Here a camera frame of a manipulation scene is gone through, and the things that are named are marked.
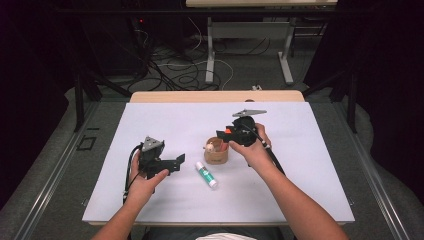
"glue stick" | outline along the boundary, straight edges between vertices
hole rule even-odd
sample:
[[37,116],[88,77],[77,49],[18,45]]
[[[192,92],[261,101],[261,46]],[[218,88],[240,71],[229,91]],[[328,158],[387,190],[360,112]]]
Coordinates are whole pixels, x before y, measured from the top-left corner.
[[209,184],[209,187],[215,189],[218,186],[218,182],[213,178],[212,174],[206,169],[201,162],[196,163],[196,169],[199,171],[200,175],[205,179]]

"person's left hand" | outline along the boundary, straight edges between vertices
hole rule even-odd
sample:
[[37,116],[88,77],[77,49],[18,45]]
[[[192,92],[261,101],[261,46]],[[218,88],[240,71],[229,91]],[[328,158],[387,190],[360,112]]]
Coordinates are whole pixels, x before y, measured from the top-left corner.
[[131,184],[129,189],[127,200],[125,204],[132,205],[132,207],[141,208],[149,201],[150,197],[153,194],[156,186],[168,176],[168,169],[162,170],[153,178],[147,180],[146,173],[138,171],[138,158],[140,156],[140,151],[134,155],[131,164],[131,174],[130,181],[134,178],[134,182]]

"white desk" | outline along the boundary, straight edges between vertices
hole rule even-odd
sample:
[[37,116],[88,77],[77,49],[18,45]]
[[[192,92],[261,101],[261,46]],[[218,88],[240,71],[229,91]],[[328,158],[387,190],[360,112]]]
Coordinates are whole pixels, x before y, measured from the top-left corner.
[[[337,0],[187,0],[187,7],[214,8],[214,7],[296,7],[336,5]],[[284,39],[283,51],[278,52],[281,69],[286,84],[293,84],[293,77],[287,62],[296,18],[290,22],[213,22],[208,18],[208,63],[206,82],[213,82],[215,52],[213,51],[214,38],[270,38]]]
[[[177,103],[166,103],[175,95]],[[133,97],[122,115],[83,221],[104,224],[122,206],[131,150],[149,135],[165,140],[162,159],[186,160],[157,188],[136,219],[149,226],[276,226],[286,224],[272,194],[243,157],[233,150],[223,165],[205,165],[219,182],[212,190],[199,176],[204,142],[225,129],[243,109],[267,110],[256,115],[266,125],[273,151],[287,176],[323,206],[339,223],[353,222],[350,206],[308,103],[296,91],[158,92]],[[239,102],[245,99],[267,102]],[[289,100],[281,102],[276,99]]]

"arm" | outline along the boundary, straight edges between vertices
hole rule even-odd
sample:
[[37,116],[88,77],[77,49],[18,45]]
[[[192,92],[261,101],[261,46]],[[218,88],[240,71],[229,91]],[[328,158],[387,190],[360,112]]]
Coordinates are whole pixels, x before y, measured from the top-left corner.
[[145,174],[138,174],[139,154],[140,152],[135,154],[131,164],[130,179],[135,180],[129,189],[127,200],[92,239],[127,239],[138,213],[149,201],[155,187],[168,175],[166,169],[149,180],[145,179]]
[[[269,145],[265,127],[256,124],[258,133]],[[274,165],[259,140],[250,147],[230,141],[230,146],[244,156],[271,190],[278,206],[298,239],[348,239],[334,219],[312,198],[294,185]]]

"person's right hand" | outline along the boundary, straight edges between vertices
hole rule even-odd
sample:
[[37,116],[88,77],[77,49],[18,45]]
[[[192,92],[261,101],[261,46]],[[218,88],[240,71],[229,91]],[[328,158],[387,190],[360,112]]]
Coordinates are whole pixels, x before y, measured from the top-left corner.
[[[259,136],[271,146],[271,140],[265,133],[265,126],[260,123],[256,123],[255,126],[258,129]],[[256,142],[249,147],[244,147],[234,141],[230,141],[229,144],[234,151],[243,155],[247,163],[260,175],[265,173],[266,169],[277,169],[259,139],[256,139]]]

